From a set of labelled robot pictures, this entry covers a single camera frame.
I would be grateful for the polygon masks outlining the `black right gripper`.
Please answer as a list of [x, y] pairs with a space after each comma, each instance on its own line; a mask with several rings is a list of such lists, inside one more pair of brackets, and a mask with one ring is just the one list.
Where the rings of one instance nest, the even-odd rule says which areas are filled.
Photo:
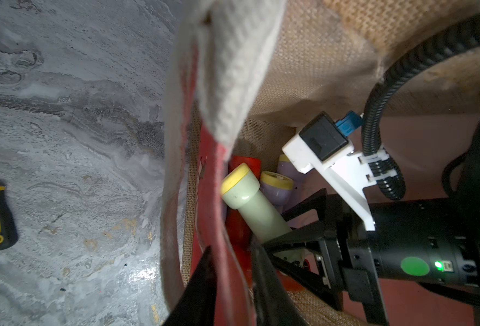
[[466, 221], [446, 198], [371, 207], [373, 231], [338, 197], [324, 197], [319, 221], [263, 245], [268, 253], [306, 249], [321, 255], [320, 274], [275, 255], [271, 263], [336, 311], [343, 292], [363, 305], [369, 323], [387, 325], [380, 279], [412, 281], [437, 295], [480, 307], [480, 225]]

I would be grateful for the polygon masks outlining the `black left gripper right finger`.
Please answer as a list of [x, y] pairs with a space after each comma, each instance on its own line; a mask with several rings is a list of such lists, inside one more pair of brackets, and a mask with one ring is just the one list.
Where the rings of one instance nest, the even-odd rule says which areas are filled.
[[307, 325], [297, 311], [261, 245], [251, 252], [252, 283], [257, 325]]

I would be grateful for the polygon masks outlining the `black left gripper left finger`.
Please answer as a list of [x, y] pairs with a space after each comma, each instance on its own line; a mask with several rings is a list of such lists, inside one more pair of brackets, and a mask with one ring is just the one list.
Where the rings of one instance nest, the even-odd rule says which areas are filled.
[[217, 274], [208, 246], [179, 302], [164, 325], [213, 325], [217, 296]]

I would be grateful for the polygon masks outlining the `purple flashlight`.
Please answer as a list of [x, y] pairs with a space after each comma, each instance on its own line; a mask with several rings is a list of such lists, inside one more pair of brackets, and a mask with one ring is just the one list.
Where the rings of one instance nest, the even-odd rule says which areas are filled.
[[294, 189], [294, 181], [278, 173], [263, 171], [260, 174], [260, 191], [279, 213], [288, 203]]
[[278, 173], [293, 180], [294, 183], [304, 183], [307, 175], [300, 173], [285, 154], [278, 159]]

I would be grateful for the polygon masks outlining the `pale green flashlight front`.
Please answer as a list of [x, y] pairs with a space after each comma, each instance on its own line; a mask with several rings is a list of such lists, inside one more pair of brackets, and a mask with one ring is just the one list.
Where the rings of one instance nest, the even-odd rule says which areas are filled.
[[239, 212], [259, 243], [288, 234], [292, 228], [260, 190], [260, 182], [246, 163], [240, 164], [222, 181], [221, 197]]

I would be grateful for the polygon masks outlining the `jute and red tote bag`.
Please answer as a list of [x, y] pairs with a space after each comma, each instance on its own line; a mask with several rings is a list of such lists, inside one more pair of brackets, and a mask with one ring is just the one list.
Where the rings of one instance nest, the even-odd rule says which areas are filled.
[[179, 27], [165, 91], [166, 172], [161, 211], [161, 279], [174, 310], [184, 284], [177, 245], [177, 201], [185, 156], [185, 129], [194, 98], [210, 133], [204, 214], [218, 304], [211, 321], [251, 325], [253, 310], [220, 217], [218, 177], [264, 80], [278, 40], [285, 1], [191, 1]]

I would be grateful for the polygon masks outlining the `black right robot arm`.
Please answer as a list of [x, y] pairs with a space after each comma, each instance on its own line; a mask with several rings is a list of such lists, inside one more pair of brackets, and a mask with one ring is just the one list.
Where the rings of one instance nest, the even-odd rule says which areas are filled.
[[[480, 13], [480, 1], [291, 1], [250, 117], [300, 127], [320, 111], [362, 111], [385, 72], [423, 40]], [[381, 138], [406, 199], [443, 193], [445, 161], [480, 116], [480, 48], [409, 80], [389, 100]]]

